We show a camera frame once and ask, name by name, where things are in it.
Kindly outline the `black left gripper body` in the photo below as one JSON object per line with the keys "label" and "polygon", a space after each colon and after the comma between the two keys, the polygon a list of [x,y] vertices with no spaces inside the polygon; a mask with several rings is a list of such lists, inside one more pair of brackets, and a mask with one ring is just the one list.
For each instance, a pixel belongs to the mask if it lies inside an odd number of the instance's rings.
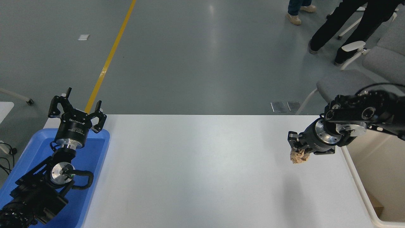
{"label": "black left gripper body", "polygon": [[91,120],[86,117],[87,114],[81,110],[73,110],[62,114],[55,141],[71,139],[80,144],[85,144],[88,132],[92,127]]}

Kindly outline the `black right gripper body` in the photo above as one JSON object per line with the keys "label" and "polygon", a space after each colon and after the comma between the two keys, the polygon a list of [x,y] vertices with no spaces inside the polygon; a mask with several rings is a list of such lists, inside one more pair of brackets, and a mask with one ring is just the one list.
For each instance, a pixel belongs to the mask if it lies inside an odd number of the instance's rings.
{"label": "black right gripper body", "polygon": [[300,137],[302,144],[308,145],[308,148],[326,151],[334,148],[334,136],[327,133],[323,124],[311,124],[308,126]]}

